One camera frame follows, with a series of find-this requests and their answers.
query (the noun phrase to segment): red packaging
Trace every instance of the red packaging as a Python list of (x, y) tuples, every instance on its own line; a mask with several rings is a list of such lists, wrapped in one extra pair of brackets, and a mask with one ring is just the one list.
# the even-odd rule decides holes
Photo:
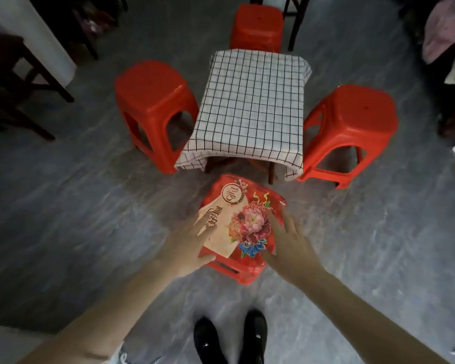
[(216, 260), (208, 266), (242, 284), (253, 282), (266, 266), (259, 250), (275, 250), (267, 214), (272, 212), (282, 224), (281, 207), (285, 206), (285, 199), (273, 190), (238, 175), (221, 175), (199, 209), (199, 218), (212, 212), (207, 228), (217, 225), (200, 256), (215, 254)]

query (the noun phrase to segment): hand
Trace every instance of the hand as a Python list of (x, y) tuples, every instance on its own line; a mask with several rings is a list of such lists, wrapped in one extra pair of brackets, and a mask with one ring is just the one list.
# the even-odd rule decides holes
[(206, 224), (210, 214), (211, 212), (207, 212), (197, 222), (195, 221), (197, 214), (182, 222), (171, 232), (162, 249), (155, 257), (163, 268), (168, 269), (172, 274), (172, 278), (189, 275), (196, 269), (216, 259), (216, 256), (211, 254), (198, 257), (202, 245), (217, 227), (209, 227), (202, 234), (197, 235)]
[(277, 218), (268, 212), (275, 237), (275, 255), (260, 251), (261, 257), (286, 281), (299, 287), (306, 277), (318, 270), (324, 270), (310, 242), (303, 236), (297, 222), (282, 208), (281, 226)]

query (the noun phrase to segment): checkered tablecloth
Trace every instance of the checkered tablecloth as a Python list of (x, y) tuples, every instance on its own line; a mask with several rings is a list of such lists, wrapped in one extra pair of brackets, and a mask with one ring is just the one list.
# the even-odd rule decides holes
[(211, 57), (194, 132), (176, 168), (201, 168), (207, 157), (247, 157), (303, 172), (303, 87), (311, 69), (300, 57), (228, 50)]

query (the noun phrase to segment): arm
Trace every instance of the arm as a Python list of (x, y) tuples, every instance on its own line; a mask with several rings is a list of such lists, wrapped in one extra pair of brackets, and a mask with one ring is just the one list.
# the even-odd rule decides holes
[[(183, 223), (132, 280), (92, 306), (19, 364), (90, 364), (109, 360), (146, 308), (173, 279), (215, 259), (213, 255), (197, 257), (205, 240), (197, 234), (209, 215), (195, 225), (196, 217)], [(215, 226), (205, 232), (214, 230)]]
[(261, 251), (262, 257), (330, 319), (365, 363), (448, 364), (329, 274), (300, 227), (290, 215), (282, 215), (284, 227), (272, 214), (268, 216), (277, 249), (276, 255)]

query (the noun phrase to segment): gift logo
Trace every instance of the gift logo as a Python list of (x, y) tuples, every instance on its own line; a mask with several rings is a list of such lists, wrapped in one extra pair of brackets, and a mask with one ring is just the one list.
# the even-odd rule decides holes
[(229, 203), (231, 206), (240, 203), (244, 198), (244, 192), (241, 186), (235, 183), (224, 185), (221, 194), (224, 201)]

